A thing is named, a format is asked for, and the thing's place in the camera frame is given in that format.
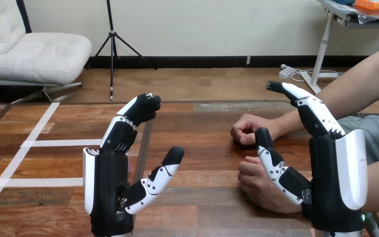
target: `tripod leg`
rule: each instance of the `tripod leg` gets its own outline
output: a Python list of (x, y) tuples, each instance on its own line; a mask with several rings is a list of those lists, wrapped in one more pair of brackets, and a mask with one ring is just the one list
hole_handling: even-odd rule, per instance
[[(101, 50), (104, 48), (104, 46), (107, 44), (108, 40), (111, 38), (111, 35), (109, 35), (107, 37), (107, 39), (105, 40), (105, 42), (102, 44), (101, 48), (98, 50), (97, 54), (95, 54), (95, 57), (98, 57), (99, 53), (101, 52)], [(89, 69), (89, 61), (86, 62), (85, 66), (84, 66), (86, 69)]]
[(114, 57), (113, 57), (113, 52), (114, 52), (114, 36), (112, 36), (111, 40), (111, 90), (110, 90), (110, 100), (113, 100), (113, 83), (114, 83)]
[[(135, 49), (133, 49), (132, 46), (130, 46), (129, 44), (127, 44), (127, 42), (124, 41), (120, 36), (116, 35), (116, 37), (117, 37), (119, 40), (121, 40), (121, 42), (123, 42), (127, 47), (129, 47), (133, 52), (135, 52), (137, 55), (139, 55), (140, 58), (143, 59), (143, 56), (142, 56), (139, 52), (137, 52)], [(149, 61), (149, 62), (150, 62), (150, 64), (153, 66), (153, 68), (154, 68), (155, 70), (157, 70), (157, 66), (156, 66), (156, 64), (154, 64), (154, 63), (151, 62), (151, 61)]]
[(98, 50), (97, 54), (95, 54), (95, 57), (98, 57), (99, 53), (101, 52), (101, 50), (104, 48), (104, 46), (107, 44), (108, 40), (111, 38), (111, 34), (107, 37), (107, 39), (105, 40), (105, 42), (102, 44), (101, 48)]
[(127, 44), (127, 42), (125, 42), (120, 36), (118, 36), (118, 35), (116, 35), (117, 36), (117, 38), (119, 39), (119, 40), (121, 40), (121, 42), (123, 42), (127, 47), (129, 47), (133, 52), (135, 52), (137, 55), (139, 55), (140, 57), (142, 57), (142, 55), (139, 53), (139, 52), (137, 52), (135, 49), (133, 49), (133, 47), (132, 46), (130, 46), (129, 44)]
[(115, 37), (114, 36), (113, 36), (113, 42), (114, 42), (114, 56), (115, 56), (115, 58), (114, 58), (114, 65), (115, 65), (114, 70), (115, 70), (115, 68), (117, 67), (118, 55), (117, 55), (117, 46), (115, 44)]

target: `robotic hand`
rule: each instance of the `robotic hand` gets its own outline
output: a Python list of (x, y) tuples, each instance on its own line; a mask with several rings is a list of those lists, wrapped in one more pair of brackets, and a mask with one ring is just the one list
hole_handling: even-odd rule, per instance
[(126, 104), (111, 121), (99, 150), (83, 149), (85, 210), (96, 236), (122, 236), (133, 228), (133, 215), (154, 201), (172, 179), (184, 149), (172, 147), (162, 165), (132, 186), (127, 180), (125, 154), (141, 123), (156, 117), (160, 97), (141, 94)]
[(364, 132), (345, 134), (321, 100), (292, 84), (270, 81), (268, 90), (285, 94), (298, 108), (313, 136), (309, 141), (312, 177), (308, 181), (273, 149), (269, 131), (258, 128), (259, 158), (273, 183), (293, 203), (320, 236), (360, 236), (361, 207), (367, 198), (367, 159)]

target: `wooden table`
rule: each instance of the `wooden table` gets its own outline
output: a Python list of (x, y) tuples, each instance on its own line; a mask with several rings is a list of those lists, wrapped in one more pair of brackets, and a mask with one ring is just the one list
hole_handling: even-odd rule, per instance
[[(98, 148), (122, 106), (26, 104), (6, 109), (0, 118), (0, 236), (92, 236), (83, 203), (82, 148)], [(265, 211), (241, 194), (237, 165), (256, 151), (238, 146), (229, 133), (244, 113), (271, 119), (292, 109), (286, 102), (162, 103), (148, 131), (145, 175), (170, 147), (182, 146), (186, 153), (164, 192), (137, 214), (133, 236), (312, 236), (301, 214)], [(130, 181), (144, 127), (139, 126), (130, 150)], [(299, 133), (275, 143), (287, 164), (306, 176), (311, 175), (308, 139)]]

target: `white desk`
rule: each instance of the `white desk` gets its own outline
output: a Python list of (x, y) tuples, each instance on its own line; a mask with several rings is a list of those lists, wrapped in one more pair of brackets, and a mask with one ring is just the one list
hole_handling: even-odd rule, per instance
[(342, 73), (320, 73), (322, 67), (323, 58), (326, 53), (326, 47), (328, 45), (328, 39), (331, 32), (332, 22), (336, 21), (347, 28), (379, 28), (379, 22), (369, 22), (360, 24), (356, 18), (357, 12), (354, 8), (338, 4), (332, 0), (318, 0), (324, 7), (324, 13), (328, 15), (328, 21), (326, 23), (325, 33), (323, 34), (322, 41), (320, 43), (319, 52), (317, 54), (317, 60), (314, 65), (313, 74), (310, 75), (307, 72), (300, 72), (304, 81), (311, 88), (311, 90), (317, 94), (320, 91), (320, 87), (317, 85), (319, 78), (338, 78)]

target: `human hand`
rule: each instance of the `human hand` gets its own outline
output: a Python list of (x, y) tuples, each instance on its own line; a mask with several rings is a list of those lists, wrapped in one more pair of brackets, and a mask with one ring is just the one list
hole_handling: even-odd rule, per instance
[(255, 144), (255, 131), (259, 127), (266, 127), (269, 130), (272, 140), (281, 136), (280, 125), (276, 119), (266, 119), (255, 115), (244, 114), (231, 127), (231, 136), (242, 145)]
[(257, 206), (279, 213), (301, 212), (301, 205), (288, 199), (266, 175), (258, 157), (246, 157), (238, 167), (240, 188)]

